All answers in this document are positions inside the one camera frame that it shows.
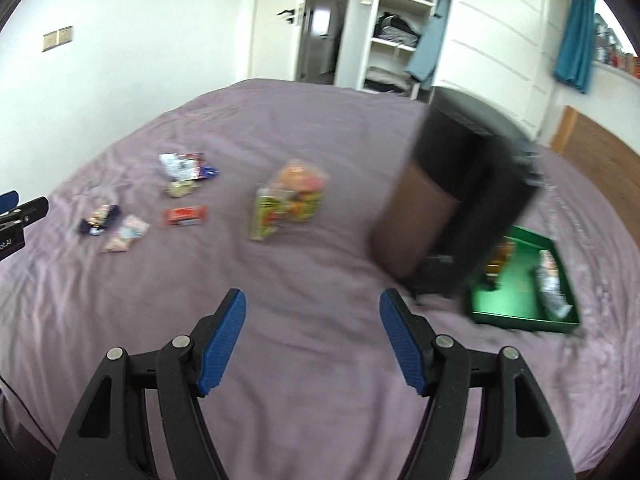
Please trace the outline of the wooden headboard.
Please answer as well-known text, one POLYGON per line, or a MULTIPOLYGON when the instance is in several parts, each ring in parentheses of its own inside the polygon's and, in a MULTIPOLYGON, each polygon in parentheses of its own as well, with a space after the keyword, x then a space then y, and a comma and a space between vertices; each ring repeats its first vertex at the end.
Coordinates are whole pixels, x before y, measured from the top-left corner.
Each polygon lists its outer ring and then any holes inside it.
POLYGON ((640 158, 626 143, 567 105, 550 148, 603 194, 639 245, 640 158))

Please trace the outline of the purple bed sheet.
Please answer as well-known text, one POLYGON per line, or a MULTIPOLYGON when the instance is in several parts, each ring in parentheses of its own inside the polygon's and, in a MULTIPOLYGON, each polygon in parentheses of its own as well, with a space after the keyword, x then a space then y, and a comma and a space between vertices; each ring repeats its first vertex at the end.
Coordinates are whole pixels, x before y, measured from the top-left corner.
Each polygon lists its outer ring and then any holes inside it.
POLYGON ((392 280, 368 237, 404 166, 424 107, 393 96, 248 80, 160 115, 79 168, 46 218, 1 266, 3 416, 58 442, 106 352, 155 350, 190 332, 227 290, 247 319, 202 410, 235 479, 393 479, 424 410, 378 315, 392 280), (218 170, 183 198, 158 156, 202 152, 218 170), (256 191, 291 159, 329 175, 307 221, 250 239, 256 191), (105 204, 122 214, 100 236, 78 224, 105 204), (166 209, 207 206, 197 226, 166 209), (149 231, 102 252, 128 214, 149 231))

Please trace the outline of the clear bag of colourful snacks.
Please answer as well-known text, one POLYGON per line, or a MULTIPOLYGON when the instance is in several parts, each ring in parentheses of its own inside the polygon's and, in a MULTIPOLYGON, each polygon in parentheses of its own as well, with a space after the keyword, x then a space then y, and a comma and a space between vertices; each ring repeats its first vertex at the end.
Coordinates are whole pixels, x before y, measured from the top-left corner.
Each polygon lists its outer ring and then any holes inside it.
POLYGON ((285 194, 286 218, 303 222, 318 211, 329 183, 329 175, 306 160, 289 160, 269 181, 285 194))

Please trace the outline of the small red candy packet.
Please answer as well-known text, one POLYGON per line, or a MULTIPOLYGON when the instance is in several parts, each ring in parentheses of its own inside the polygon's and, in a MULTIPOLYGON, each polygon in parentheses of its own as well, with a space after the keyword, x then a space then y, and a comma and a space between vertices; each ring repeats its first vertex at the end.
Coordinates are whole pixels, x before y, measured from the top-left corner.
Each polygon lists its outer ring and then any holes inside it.
POLYGON ((197 226, 208 216, 207 206, 189 206, 166 209, 163 212, 165 226, 197 226))

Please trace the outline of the black and bronze electric kettle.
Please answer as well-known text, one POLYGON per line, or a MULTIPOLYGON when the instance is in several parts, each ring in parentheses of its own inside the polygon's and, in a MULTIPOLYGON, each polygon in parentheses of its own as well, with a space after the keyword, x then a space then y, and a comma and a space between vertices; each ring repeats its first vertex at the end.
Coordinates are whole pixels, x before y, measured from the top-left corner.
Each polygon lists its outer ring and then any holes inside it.
POLYGON ((437 87, 370 235, 375 262, 412 296, 457 295, 544 184, 535 143, 472 94, 437 87))

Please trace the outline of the dark blue butter cookies packet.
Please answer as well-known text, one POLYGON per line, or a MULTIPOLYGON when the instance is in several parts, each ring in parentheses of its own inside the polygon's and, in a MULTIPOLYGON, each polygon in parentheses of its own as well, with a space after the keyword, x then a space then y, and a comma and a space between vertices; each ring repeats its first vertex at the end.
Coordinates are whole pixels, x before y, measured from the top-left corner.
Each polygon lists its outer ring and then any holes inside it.
POLYGON ((100 236, 114 226, 121 214, 117 204, 101 205, 89 218, 80 220, 77 231, 81 235, 100 236))

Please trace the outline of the folded white linens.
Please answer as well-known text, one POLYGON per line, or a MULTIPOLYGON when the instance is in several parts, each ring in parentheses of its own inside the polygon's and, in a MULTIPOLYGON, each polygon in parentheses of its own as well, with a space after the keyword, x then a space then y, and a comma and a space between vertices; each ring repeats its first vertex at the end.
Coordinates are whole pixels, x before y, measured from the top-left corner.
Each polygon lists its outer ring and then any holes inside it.
POLYGON ((409 94, 413 87, 413 81, 406 75, 370 66, 364 75, 363 87, 378 93, 409 94))

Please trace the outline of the white blue peanut snack packet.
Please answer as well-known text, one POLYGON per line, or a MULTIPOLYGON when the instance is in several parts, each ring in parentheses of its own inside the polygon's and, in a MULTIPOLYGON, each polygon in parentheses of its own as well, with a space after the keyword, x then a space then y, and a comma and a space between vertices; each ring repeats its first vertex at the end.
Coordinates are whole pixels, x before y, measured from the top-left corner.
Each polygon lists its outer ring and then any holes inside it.
POLYGON ((573 304, 563 292, 560 268, 552 252, 538 252, 538 263, 535 270, 536 293, 541 307, 552 318, 565 320, 573 309, 573 304))

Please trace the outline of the pink white cartoon snack packet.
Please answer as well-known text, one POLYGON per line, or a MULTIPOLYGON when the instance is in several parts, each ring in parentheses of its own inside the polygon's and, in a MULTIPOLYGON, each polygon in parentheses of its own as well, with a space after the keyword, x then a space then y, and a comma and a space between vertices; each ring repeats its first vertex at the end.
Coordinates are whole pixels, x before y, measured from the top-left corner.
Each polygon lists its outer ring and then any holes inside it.
POLYGON ((149 228, 148 222, 140 219, 135 214, 128 214, 103 246, 102 252, 128 252, 137 240, 145 237, 149 228))

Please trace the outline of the olive green pastry packet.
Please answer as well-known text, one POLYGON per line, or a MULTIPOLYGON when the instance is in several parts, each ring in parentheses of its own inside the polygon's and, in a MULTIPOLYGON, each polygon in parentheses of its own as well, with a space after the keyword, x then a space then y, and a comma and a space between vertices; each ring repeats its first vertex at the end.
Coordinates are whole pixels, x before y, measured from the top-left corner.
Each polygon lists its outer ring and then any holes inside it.
POLYGON ((200 185, 196 181, 171 181, 166 186, 165 192, 171 198, 183 198, 193 194, 199 187, 200 185))

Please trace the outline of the green metal tray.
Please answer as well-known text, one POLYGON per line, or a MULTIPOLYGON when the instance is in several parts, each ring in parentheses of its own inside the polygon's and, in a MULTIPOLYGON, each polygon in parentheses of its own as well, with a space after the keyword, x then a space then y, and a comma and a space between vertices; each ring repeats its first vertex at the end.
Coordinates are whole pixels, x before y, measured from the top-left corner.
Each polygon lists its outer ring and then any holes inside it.
POLYGON ((466 312, 474 322, 509 330, 570 334, 582 326, 578 302, 564 261, 554 241, 537 232, 512 226, 506 238, 514 252, 498 275, 496 286, 479 278, 465 294, 466 312), (559 271, 559 289, 570 306, 560 318, 548 311, 537 283, 540 253, 552 255, 559 271))

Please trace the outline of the row of books on shelf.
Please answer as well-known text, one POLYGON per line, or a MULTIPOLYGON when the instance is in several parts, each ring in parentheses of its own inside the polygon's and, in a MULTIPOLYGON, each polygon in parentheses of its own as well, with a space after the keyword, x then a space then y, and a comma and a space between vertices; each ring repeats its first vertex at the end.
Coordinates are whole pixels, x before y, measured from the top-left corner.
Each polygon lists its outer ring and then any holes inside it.
POLYGON ((639 58, 623 51, 623 45, 614 30, 599 13, 594 14, 594 59, 622 72, 639 78, 639 58))

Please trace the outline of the teal curtain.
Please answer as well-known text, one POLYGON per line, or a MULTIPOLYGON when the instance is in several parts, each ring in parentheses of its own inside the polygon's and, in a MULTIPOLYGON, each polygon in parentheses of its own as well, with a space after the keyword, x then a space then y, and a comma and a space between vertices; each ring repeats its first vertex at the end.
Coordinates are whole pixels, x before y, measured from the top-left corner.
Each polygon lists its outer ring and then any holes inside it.
POLYGON ((596 0, 570 0, 553 76, 582 94, 587 94, 591 80, 594 52, 594 7, 596 0))

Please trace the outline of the white blue red wafer packet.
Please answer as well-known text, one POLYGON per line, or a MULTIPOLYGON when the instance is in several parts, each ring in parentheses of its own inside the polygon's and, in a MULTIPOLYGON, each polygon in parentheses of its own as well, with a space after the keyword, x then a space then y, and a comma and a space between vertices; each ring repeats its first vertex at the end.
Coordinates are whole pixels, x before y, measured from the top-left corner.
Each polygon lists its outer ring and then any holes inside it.
POLYGON ((213 179, 218 170, 204 157, 202 152, 164 153, 158 160, 168 177, 174 181, 199 181, 213 179))

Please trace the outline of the light blue hanging jacket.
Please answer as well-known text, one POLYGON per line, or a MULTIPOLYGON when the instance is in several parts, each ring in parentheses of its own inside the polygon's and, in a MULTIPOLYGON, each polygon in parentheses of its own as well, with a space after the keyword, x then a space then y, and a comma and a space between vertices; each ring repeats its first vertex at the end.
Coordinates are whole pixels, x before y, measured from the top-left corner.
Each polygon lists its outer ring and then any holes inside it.
POLYGON ((451 0, 437 0, 435 11, 428 19, 416 50, 406 67, 412 80, 428 89, 433 84, 442 42, 446 32, 451 0))

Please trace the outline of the folded dark clothes pile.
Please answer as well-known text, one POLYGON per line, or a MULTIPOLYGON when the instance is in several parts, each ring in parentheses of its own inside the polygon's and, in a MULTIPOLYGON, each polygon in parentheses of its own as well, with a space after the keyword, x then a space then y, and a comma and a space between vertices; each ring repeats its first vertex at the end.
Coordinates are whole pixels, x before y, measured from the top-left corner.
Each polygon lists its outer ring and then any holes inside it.
POLYGON ((401 16, 388 12, 383 13, 376 21, 373 36, 412 48, 421 38, 401 16))

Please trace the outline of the brown nutrition snack packet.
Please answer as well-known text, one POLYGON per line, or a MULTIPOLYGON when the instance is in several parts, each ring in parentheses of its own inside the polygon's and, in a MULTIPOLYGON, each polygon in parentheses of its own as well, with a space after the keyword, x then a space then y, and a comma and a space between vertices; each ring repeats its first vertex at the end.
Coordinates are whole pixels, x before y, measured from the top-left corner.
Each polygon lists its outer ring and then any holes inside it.
POLYGON ((515 252, 515 243, 507 237, 497 245, 484 270, 484 283, 490 290, 498 287, 499 276, 515 252))

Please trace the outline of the white wardrobe with shelves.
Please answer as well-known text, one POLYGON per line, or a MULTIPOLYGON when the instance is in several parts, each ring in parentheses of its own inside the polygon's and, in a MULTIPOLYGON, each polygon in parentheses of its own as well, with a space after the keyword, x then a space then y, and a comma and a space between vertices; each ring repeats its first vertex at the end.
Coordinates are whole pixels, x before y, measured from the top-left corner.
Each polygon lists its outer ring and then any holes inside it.
MULTIPOLYGON (((361 90, 372 67, 404 76, 416 50, 374 38, 374 23, 383 12, 397 12, 423 34, 439 1, 347 0, 334 84, 361 90)), ((539 138, 569 6, 570 0, 450 0, 432 84, 479 96, 539 138)))

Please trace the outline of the wall light switches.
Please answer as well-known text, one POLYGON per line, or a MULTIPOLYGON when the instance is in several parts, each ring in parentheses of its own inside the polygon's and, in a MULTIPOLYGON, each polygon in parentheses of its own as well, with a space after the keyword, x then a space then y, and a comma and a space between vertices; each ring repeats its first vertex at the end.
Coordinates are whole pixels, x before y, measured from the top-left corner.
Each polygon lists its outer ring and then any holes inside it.
POLYGON ((63 44, 69 44, 73 41, 74 29, 72 26, 67 26, 55 30, 54 32, 47 32, 43 35, 42 50, 47 52, 63 44))

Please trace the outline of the green snack packet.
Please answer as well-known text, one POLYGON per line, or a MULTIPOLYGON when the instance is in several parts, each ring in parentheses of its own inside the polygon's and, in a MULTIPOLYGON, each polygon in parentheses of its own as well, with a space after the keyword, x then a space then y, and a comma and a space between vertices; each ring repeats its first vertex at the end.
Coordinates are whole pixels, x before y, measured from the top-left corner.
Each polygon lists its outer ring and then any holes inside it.
POLYGON ((287 211, 288 192, 272 186, 258 188, 250 224, 250 239, 261 242, 276 232, 287 211))

